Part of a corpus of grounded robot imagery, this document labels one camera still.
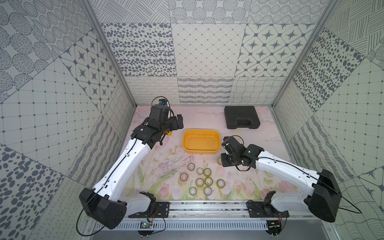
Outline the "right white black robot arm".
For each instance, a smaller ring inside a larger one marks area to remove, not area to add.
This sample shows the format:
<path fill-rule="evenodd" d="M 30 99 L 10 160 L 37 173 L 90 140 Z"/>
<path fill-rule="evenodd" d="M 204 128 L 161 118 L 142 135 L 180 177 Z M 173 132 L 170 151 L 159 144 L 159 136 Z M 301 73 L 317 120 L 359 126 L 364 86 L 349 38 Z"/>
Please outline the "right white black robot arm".
<path fill-rule="evenodd" d="M 250 144 L 245 147 L 233 136 L 224 137 L 221 154 L 223 167 L 244 166 L 271 173 L 296 186 L 298 192 L 268 194 L 265 202 L 279 212 L 309 212 L 328 223 L 336 221 L 342 193 L 334 174 L 323 169 L 309 170 L 284 161 L 263 148 Z"/>

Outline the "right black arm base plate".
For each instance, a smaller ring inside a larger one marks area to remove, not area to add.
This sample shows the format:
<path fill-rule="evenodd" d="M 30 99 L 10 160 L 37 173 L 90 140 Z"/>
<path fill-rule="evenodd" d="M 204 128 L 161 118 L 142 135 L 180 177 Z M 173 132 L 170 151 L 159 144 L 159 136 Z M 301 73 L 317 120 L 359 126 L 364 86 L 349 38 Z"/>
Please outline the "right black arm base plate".
<path fill-rule="evenodd" d="M 288 218 L 290 216 L 288 211 L 280 212 L 269 203 L 249 200 L 246 202 L 246 207 L 250 218 Z"/>

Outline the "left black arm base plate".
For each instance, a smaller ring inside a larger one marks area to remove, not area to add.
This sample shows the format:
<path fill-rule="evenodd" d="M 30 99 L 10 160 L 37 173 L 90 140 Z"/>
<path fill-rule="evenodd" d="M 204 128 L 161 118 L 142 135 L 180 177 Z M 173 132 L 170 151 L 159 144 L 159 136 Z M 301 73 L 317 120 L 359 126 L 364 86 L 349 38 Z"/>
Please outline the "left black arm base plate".
<path fill-rule="evenodd" d="M 135 213 L 129 215 L 129 218 L 168 218 L 170 211 L 170 202 L 156 202 L 154 205 L 150 205 L 149 210 L 143 213 Z"/>

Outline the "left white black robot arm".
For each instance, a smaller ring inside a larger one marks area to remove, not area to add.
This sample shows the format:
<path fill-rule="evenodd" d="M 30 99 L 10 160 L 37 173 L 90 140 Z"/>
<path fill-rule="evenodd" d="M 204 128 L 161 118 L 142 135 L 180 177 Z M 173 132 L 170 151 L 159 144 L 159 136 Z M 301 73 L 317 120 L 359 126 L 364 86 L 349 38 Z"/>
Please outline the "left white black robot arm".
<path fill-rule="evenodd" d="M 126 149 L 111 169 L 92 189 L 84 188 L 79 199 L 82 213 L 106 228 L 116 228 L 125 217 L 144 214 L 149 218 L 157 213 L 156 197 L 147 192 L 122 199 L 122 192 L 131 175 L 157 142 L 168 132 L 183 129 L 182 115 L 173 116 L 163 122 L 154 123 L 146 118 L 137 126 Z"/>

